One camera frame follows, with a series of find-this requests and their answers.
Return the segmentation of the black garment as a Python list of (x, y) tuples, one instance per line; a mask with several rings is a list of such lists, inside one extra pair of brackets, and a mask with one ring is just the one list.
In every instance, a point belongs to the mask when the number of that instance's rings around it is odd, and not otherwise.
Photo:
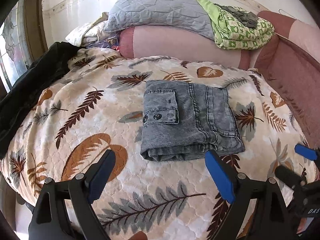
[(68, 42), (55, 42), (31, 64), (1, 100), (1, 159), (42, 91), (69, 72), (67, 62), (77, 55), (79, 49)]

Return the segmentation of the leaf pattern beige blanket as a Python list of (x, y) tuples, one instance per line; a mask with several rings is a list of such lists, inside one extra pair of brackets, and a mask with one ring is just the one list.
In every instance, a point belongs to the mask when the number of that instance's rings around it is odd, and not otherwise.
[(284, 165), (316, 179), (315, 165), (294, 150), (305, 135), (257, 70), (167, 56), (127, 60), (91, 48), (68, 61), (67, 74), (45, 86), (21, 123), (1, 161), (7, 183), (35, 205), (46, 178), (69, 180), (112, 150), (116, 165), (93, 209), (113, 239), (137, 231), (149, 239), (211, 239), (228, 204), (204, 160), (156, 162), (140, 155), (143, 94), (151, 80), (227, 91), (245, 146), (223, 157), (232, 168), (265, 180)]

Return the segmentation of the grey quilted blanket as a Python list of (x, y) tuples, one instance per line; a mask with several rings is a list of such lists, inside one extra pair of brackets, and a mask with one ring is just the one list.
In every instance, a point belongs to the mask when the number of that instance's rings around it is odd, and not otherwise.
[(138, 25), (181, 28), (214, 39), (211, 20), (197, 0), (117, 0), (104, 31), (112, 33)]

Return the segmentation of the dark grey cloth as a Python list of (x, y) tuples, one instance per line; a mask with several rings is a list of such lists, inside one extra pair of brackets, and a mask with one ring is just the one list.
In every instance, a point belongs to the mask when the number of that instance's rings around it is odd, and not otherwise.
[(216, 5), (219, 6), (221, 9), (232, 14), (244, 26), (251, 29), (255, 29), (257, 27), (258, 16), (253, 12), (251, 11), (246, 12), (246, 11), (243, 11), (241, 8), (236, 9), (236, 7), (233, 7), (233, 6), (225, 6), (225, 5), (219, 5), (219, 4), (216, 4)]

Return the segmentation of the green patterned folded blanket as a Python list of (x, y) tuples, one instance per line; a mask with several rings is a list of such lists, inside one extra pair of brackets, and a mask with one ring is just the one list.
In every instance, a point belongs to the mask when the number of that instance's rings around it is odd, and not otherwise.
[(248, 28), (232, 14), (209, 0), (197, 0), (208, 14), (214, 32), (215, 44), (225, 50), (254, 50), (267, 44), (274, 35), (274, 26), (258, 17), (255, 29)]

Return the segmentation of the grey denim pants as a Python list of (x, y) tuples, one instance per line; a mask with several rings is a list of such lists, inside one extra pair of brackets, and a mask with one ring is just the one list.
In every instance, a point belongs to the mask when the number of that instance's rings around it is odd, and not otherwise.
[(228, 91), (199, 83), (151, 80), (143, 95), (141, 156), (149, 161), (202, 159), (245, 151)]

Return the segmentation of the wooden window frame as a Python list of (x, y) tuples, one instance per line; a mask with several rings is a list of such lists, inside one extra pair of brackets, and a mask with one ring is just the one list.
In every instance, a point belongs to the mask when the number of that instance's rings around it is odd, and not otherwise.
[(42, 0), (24, 0), (23, 24), (31, 62), (48, 51), (44, 33)]

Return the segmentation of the pink sofa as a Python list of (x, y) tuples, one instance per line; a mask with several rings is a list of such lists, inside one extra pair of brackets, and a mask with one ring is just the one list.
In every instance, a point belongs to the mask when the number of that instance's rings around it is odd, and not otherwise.
[(184, 62), (256, 68), (289, 104), (309, 146), (319, 148), (319, 29), (271, 11), (258, 15), (273, 24), (275, 35), (257, 50), (222, 50), (190, 31), (140, 25), (121, 31), (120, 53), (128, 59), (164, 55)]

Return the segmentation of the purple patterned item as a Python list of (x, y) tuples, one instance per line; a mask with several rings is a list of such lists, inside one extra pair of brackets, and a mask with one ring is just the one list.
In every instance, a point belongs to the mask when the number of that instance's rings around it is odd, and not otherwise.
[(114, 36), (100, 42), (92, 42), (87, 45), (86, 48), (108, 48), (119, 51), (119, 38)]

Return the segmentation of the white patterned pillow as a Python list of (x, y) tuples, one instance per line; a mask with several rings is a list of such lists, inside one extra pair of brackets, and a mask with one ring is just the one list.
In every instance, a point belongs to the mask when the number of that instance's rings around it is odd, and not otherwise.
[(85, 47), (89, 43), (97, 42), (104, 36), (103, 32), (107, 20), (108, 13), (103, 12), (95, 21), (85, 23), (73, 29), (65, 37), (65, 41), (77, 47)]

